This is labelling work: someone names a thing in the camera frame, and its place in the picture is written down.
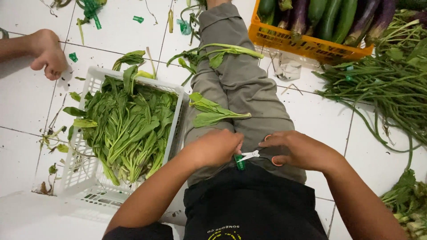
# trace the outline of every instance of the bunch of long beans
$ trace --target bunch of long beans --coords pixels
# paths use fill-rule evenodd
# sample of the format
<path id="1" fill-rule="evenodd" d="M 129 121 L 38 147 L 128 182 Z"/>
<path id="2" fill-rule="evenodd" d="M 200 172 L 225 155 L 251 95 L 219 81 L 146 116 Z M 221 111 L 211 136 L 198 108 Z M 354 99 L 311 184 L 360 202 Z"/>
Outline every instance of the bunch of long beans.
<path id="1" fill-rule="evenodd" d="M 324 68 L 325 73 L 314 74 L 328 82 L 326 90 L 317 91 L 321 96 L 353 109 L 389 150 L 409 152 L 409 167 L 413 150 L 421 145 L 427 146 L 427 70 L 420 64 L 427 56 L 424 50 L 427 31 L 418 20 L 408 23 L 403 19 L 403 16 L 395 15 L 385 37 L 377 43 L 375 56 Z M 355 108 L 360 101 L 375 107 L 374 127 Z M 408 150 L 394 149 L 381 137 L 379 113 L 387 135 L 390 126 L 408 134 Z M 413 146 L 412 138 L 420 145 Z"/>

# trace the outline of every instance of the leg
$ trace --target leg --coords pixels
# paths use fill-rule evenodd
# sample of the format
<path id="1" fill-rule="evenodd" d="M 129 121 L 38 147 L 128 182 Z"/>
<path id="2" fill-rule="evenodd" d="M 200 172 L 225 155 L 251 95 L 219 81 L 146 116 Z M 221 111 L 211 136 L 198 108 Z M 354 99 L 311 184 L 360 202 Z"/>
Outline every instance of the leg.
<path id="1" fill-rule="evenodd" d="M 224 3 L 200 15 L 201 39 L 205 44 L 238 45 L 254 50 L 246 26 L 231 2 Z M 237 113 L 252 114 L 251 119 L 234 120 L 234 129 L 245 135 L 242 152 L 251 152 L 268 134 L 294 130 L 284 105 L 276 95 L 276 83 L 258 67 L 258 59 L 246 55 L 224 55 L 215 70 L 228 97 L 228 106 Z M 251 161 L 280 177 L 305 183 L 305 171 L 291 166 L 277 168 L 268 161 Z"/>
<path id="2" fill-rule="evenodd" d="M 220 104 L 223 108 L 228 108 L 227 95 L 222 90 L 222 87 L 219 83 L 219 77 L 214 72 L 214 70 L 209 67 L 208 60 L 204 60 L 198 65 L 197 74 L 193 77 L 191 81 L 191 88 L 193 89 L 193 92 L 200 92 L 203 95 L 203 97 L 206 97 L 209 100 L 215 101 L 216 103 Z M 203 136 L 205 133 L 213 129 L 220 129 L 220 130 L 228 129 L 231 132 L 234 132 L 234 127 L 231 121 L 221 121 L 214 126 L 194 128 L 192 121 L 196 117 L 196 115 L 199 113 L 201 113 L 201 111 L 195 108 L 189 108 L 188 110 L 188 114 L 186 116 L 187 130 L 184 138 L 185 139 L 184 145 L 187 145 L 188 143 L 196 140 L 198 137 Z M 195 172 L 188 179 L 187 181 L 188 186 L 191 186 L 199 181 L 208 179 L 229 166 L 230 166 L 229 164 L 226 164 L 221 167 L 202 168 L 197 172 Z"/>
<path id="3" fill-rule="evenodd" d="M 0 39 L 0 63 L 22 56 L 33 56 L 33 70 L 41 70 L 50 80 L 56 80 L 67 69 L 67 60 L 59 44 L 58 36 L 51 30 L 42 29 L 33 34 Z"/>

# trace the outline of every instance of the black t-shirt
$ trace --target black t-shirt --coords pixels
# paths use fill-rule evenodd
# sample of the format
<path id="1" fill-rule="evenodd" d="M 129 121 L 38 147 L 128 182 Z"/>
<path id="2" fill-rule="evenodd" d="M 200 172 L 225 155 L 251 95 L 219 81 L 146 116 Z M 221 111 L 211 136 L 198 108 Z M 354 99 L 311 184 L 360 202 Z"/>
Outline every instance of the black t-shirt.
<path id="1" fill-rule="evenodd" d="M 185 240 L 327 240 L 314 189 L 246 163 L 228 168 L 185 191 Z M 172 240 L 172 229 L 154 223 L 116 228 L 105 240 Z"/>

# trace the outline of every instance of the hand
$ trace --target hand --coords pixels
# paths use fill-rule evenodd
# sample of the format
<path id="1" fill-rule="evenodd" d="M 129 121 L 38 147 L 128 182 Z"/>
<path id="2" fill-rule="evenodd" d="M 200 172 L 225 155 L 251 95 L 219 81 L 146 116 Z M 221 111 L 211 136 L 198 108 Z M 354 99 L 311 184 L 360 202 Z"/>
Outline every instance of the hand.
<path id="1" fill-rule="evenodd" d="M 333 148 L 297 131 L 275 132 L 260 147 L 287 146 L 290 156 L 276 156 L 277 164 L 289 164 L 304 170 L 322 173 L 335 170 L 347 163 L 345 158 Z"/>
<path id="2" fill-rule="evenodd" d="M 242 133 L 213 130 L 188 144 L 179 154 L 191 161 L 196 169 L 219 167 L 228 163 L 233 154 L 242 153 L 242 143 Z"/>

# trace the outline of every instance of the green tape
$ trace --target green tape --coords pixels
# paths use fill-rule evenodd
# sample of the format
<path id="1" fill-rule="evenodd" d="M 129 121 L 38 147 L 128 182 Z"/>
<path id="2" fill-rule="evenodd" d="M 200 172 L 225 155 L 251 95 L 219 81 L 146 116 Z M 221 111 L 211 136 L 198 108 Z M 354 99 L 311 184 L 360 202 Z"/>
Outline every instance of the green tape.
<path id="1" fill-rule="evenodd" d="M 144 22 L 144 19 L 143 19 L 143 18 L 141 18 L 141 17 L 137 17 L 137 16 L 134 16 L 133 20 L 135 20 L 135 21 L 137 21 L 137 22 L 139 22 L 139 23 Z"/>
<path id="2" fill-rule="evenodd" d="M 101 23 L 99 22 L 98 16 L 96 14 L 94 15 L 94 20 L 95 20 L 95 24 L 97 26 L 97 29 L 98 30 L 101 29 L 102 28 Z"/>
<path id="3" fill-rule="evenodd" d="M 77 62 L 77 60 L 78 60 L 78 58 L 77 58 L 77 56 L 76 56 L 76 53 L 70 53 L 70 54 L 68 55 L 68 57 L 70 57 L 70 59 L 71 59 L 73 62 Z"/>
<path id="4" fill-rule="evenodd" d="M 239 171 L 243 171 L 245 169 L 245 161 L 238 162 L 242 158 L 242 155 L 234 155 L 234 159 L 236 160 L 237 168 L 239 169 Z"/>

